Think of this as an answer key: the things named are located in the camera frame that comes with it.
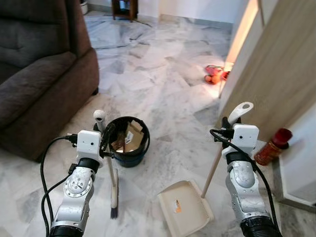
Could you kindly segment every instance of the beige dustpan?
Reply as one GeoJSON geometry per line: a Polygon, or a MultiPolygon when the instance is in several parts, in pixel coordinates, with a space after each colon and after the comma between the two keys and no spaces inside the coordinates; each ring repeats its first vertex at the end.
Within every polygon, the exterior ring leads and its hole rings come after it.
{"type": "Polygon", "coordinates": [[[214,219],[195,181],[177,182],[158,194],[158,198],[173,237],[188,236],[214,219]]]}

